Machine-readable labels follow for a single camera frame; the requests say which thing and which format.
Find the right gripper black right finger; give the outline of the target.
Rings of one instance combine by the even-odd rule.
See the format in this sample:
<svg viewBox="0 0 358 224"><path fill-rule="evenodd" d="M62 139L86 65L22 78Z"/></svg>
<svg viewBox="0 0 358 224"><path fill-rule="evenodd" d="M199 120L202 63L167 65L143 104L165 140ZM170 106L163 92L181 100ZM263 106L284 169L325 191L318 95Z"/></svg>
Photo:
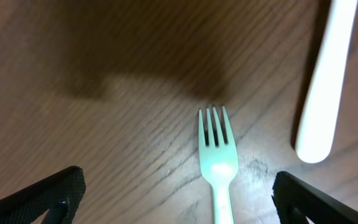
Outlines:
<svg viewBox="0 0 358 224"><path fill-rule="evenodd" d="M284 224L358 224L356 210L285 171L276 174L272 200Z"/></svg>

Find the pale green plastic fork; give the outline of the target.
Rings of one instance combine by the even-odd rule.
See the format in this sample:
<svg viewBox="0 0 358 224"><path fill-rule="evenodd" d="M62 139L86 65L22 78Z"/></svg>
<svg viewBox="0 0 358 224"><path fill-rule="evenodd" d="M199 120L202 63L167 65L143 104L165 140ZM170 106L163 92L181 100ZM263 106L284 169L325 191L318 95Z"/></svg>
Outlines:
<svg viewBox="0 0 358 224"><path fill-rule="evenodd" d="M203 178L213 192L215 223L234 223L229 193L230 183L239 170L236 143L226 108L222 107L222 119L216 108L198 112L198 152Z"/></svg>

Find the white plastic utensil handle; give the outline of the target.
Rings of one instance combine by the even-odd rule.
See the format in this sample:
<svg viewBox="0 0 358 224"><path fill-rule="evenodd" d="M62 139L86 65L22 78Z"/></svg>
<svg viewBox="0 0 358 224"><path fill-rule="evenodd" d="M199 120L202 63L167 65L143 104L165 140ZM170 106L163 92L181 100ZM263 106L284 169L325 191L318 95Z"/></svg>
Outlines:
<svg viewBox="0 0 358 224"><path fill-rule="evenodd" d="M295 141L297 156L319 163L333 145L358 0L331 1Z"/></svg>

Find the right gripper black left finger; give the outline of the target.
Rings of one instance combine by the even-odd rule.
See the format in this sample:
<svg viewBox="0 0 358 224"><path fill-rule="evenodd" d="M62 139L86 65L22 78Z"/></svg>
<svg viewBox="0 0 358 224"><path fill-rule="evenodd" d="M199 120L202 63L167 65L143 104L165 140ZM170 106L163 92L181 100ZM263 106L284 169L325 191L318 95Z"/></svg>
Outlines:
<svg viewBox="0 0 358 224"><path fill-rule="evenodd" d="M83 169L67 167L0 199L0 223L71 223L85 190Z"/></svg>

